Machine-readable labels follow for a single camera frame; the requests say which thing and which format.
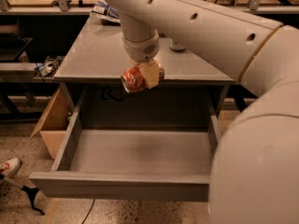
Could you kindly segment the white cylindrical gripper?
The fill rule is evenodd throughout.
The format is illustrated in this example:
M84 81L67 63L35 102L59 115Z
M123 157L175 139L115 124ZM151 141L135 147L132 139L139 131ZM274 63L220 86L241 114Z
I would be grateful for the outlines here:
M140 63L139 69L142 77L145 79L148 89L151 89L159 83L159 63L153 60L159 51L159 35L154 32L149 38L141 41L133 41L125 35L122 37L123 45L129 57Z

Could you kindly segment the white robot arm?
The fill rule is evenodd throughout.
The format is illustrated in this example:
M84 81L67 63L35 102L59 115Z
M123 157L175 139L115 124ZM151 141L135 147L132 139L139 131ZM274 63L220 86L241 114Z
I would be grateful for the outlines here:
M299 224L298 30L203 0L106 1L129 39L156 28L257 97L218 144L209 223Z

